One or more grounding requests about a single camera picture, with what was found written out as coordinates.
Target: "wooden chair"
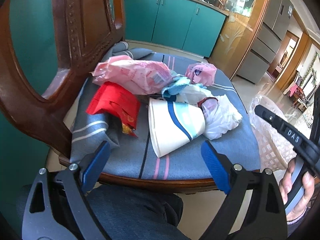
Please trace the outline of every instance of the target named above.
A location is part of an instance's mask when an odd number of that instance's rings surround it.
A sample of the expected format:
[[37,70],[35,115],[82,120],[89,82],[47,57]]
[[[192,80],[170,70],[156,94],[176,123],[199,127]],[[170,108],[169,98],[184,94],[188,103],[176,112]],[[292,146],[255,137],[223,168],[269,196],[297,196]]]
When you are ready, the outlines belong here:
[[[41,96],[25,77],[12,45],[9,0],[0,8],[0,109],[23,133],[59,152],[69,165],[71,132],[63,119],[103,55],[124,40],[124,0],[52,0],[58,72]],[[212,179],[141,180],[102,173],[99,181],[162,192],[195,193],[216,189]]]

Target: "chair backrest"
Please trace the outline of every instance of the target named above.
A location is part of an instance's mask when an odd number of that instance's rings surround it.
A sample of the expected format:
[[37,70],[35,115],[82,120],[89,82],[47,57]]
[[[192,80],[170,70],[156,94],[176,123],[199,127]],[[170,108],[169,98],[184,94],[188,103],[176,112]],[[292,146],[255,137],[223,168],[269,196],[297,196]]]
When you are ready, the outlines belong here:
[[113,3],[114,19],[109,0],[52,0],[58,71],[42,95],[30,85],[16,57],[10,0],[0,8],[0,110],[17,129],[67,158],[71,132],[63,123],[64,116],[89,72],[109,48],[124,39],[123,0]]

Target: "screw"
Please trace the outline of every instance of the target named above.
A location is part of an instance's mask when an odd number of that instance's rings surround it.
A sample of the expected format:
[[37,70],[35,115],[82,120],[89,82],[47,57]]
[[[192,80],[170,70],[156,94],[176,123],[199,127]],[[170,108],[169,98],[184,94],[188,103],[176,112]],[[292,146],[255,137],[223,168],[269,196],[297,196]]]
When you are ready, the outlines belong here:
[[242,166],[241,166],[240,164],[235,164],[235,165],[233,165],[233,168],[234,168],[236,171],[242,170]]
[[78,169],[78,164],[76,164],[76,163],[72,163],[69,166],[69,170],[71,170],[71,171],[75,171],[76,169]]
[[46,173],[46,171],[47,171],[46,168],[41,168],[41,169],[39,169],[39,174],[43,175]]
[[271,174],[272,174],[272,170],[270,170],[270,169],[265,169],[264,171],[265,171],[265,173],[268,174],[268,175],[271,175]]

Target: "finger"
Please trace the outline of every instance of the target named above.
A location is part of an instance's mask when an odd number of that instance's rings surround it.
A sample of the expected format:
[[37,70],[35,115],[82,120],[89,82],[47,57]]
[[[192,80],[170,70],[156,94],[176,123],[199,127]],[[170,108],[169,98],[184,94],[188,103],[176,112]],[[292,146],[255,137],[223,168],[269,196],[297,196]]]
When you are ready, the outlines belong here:
[[304,187],[303,197],[308,203],[315,191],[315,179],[311,176],[309,172],[306,172],[302,177],[302,184]]
[[302,212],[305,209],[315,190],[315,180],[309,172],[303,175],[302,184],[304,187],[304,195],[294,207],[294,212]]
[[286,204],[287,201],[288,201],[288,195],[285,192],[284,187],[283,187],[283,179],[280,180],[279,190],[280,190],[280,194],[281,194],[281,197],[282,197],[283,204]]
[[292,189],[292,181],[291,181],[291,177],[292,177],[292,173],[294,171],[294,167],[295,164],[291,163],[290,166],[288,164],[288,168],[283,176],[282,179],[282,186],[284,187],[284,191],[288,194],[291,189]]

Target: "pink plastic bag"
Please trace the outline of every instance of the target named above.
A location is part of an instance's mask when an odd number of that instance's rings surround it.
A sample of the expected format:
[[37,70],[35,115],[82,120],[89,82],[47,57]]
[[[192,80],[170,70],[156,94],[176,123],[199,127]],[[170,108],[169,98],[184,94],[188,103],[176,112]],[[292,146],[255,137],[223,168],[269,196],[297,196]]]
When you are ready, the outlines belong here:
[[200,62],[189,65],[185,76],[191,80],[191,84],[201,83],[204,86],[211,86],[216,72],[217,68],[214,65]]
[[92,72],[93,83],[117,83],[134,95],[158,93],[172,81],[170,69],[163,62],[133,60],[127,55],[110,57]]

